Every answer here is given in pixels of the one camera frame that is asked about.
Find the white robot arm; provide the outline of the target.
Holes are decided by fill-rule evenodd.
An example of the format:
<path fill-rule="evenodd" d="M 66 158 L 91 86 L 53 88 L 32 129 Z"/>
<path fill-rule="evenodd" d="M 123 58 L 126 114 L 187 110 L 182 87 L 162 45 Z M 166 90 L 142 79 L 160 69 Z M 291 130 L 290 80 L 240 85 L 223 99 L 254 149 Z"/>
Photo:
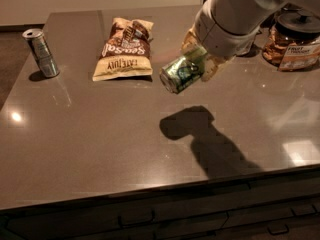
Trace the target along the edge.
<path fill-rule="evenodd" d="M 263 21 L 288 3 L 320 13 L 320 0 L 207 0 L 186 34 L 182 51 L 187 52 L 194 45 L 206 49 L 201 76 L 206 82 L 245 50 Z"/>

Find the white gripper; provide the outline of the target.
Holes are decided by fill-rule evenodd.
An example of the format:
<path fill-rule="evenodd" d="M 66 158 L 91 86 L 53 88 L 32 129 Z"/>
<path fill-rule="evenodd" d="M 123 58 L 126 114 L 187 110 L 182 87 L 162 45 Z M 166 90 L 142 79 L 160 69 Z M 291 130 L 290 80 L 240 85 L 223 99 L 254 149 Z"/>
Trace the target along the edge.
<path fill-rule="evenodd" d="M 211 54 L 204 59 L 204 73 L 201 76 L 203 82 L 209 81 L 233 56 L 243 55 L 251 47 L 259 30 L 256 27 L 245 35 L 227 32 L 212 16 L 212 5 L 210 0 L 203 4 L 196 15 L 194 28 L 187 31 L 181 45 L 183 54 L 199 55 L 199 43 Z"/>

